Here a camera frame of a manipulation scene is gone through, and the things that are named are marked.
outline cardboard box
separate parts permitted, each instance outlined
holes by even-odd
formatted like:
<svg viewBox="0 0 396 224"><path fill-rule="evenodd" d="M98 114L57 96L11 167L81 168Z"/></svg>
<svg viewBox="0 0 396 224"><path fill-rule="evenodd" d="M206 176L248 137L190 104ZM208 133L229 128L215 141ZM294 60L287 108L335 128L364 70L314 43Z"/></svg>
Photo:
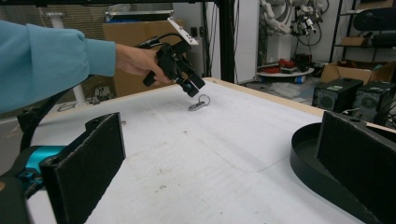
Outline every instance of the cardboard box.
<svg viewBox="0 0 396 224"><path fill-rule="evenodd" d="M176 21L177 24L183 25L183 21ZM169 21L141 21L141 22L123 22L123 23L105 23L103 24L105 40L111 40L118 44L135 46L154 36L161 36L168 33L176 33L175 28ZM180 38L176 36L167 36L161 39L163 43L176 44ZM118 97L138 93L141 91L154 90L163 86L173 85L161 84L158 86L146 87L143 84L144 76L131 75L116 69L113 77L116 94Z"/></svg>
<svg viewBox="0 0 396 224"><path fill-rule="evenodd" d="M391 82L395 71L396 61L391 63L329 63L326 64L320 77L321 82L330 82L339 77L349 77L362 80L364 84L381 80Z"/></svg>
<svg viewBox="0 0 396 224"><path fill-rule="evenodd" d="M341 41L343 46L364 46L369 43L369 38L361 36L346 36Z"/></svg>

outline black equipment box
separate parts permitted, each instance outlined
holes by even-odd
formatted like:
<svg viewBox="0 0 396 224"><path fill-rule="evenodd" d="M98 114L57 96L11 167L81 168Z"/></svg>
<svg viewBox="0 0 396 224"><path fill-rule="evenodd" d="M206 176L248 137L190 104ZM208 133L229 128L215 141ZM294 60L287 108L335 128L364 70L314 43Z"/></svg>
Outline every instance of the black equipment box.
<svg viewBox="0 0 396 224"><path fill-rule="evenodd" d="M359 108L358 118L379 125L385 125L396 93L396 84L372 81L358 88L354 107Z"/></svg>
<svg viewBox="0 0 396 224"><path fill-rule="evenodd" d="M312 106L337 113L352 109L356 91L362 85L362 80L345 77L317 85Z"/></svg>

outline light blue jacket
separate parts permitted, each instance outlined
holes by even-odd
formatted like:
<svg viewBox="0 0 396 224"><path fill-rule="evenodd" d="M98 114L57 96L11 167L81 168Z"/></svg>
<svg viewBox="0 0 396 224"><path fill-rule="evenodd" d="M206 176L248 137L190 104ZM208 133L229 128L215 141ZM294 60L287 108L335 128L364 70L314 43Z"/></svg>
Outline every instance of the light blue jacket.
<svg viewBox="0 0 396 224"><path fill-rule="evenodd" d="M115 61L114 42L0 21L0 113L74 87L88 75L113 76Z"/></svg>

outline table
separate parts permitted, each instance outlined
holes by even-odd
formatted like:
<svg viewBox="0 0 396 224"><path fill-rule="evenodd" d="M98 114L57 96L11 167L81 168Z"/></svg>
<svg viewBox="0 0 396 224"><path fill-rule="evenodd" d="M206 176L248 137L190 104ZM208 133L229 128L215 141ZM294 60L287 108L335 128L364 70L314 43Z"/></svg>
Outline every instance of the table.
<svg viewBox="0 0 396 224"><path fill-rule="evenodd" d="M290 167L295 131L322 110L214 78L194 98L177 86L46 116L33 145L68 145L84 123L120 112L126 159L87 223L361 223ZM188 106L206 94L211 103ZM28 201L55 223L46 191Z"/></svg>

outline person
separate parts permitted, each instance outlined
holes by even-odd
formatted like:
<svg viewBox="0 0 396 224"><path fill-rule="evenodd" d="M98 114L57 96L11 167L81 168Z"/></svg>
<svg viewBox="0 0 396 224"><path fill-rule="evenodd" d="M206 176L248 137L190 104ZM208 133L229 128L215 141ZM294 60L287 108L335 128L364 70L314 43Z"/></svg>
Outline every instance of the person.
<svg viewBox="0 0 396 224"><path fill-rule="evenodd" d="M0 21L0 113L48 98L76 86L88 75L111 77L155 73L168 83L156 63L156 51L89 39L78 30Z"/></svg>

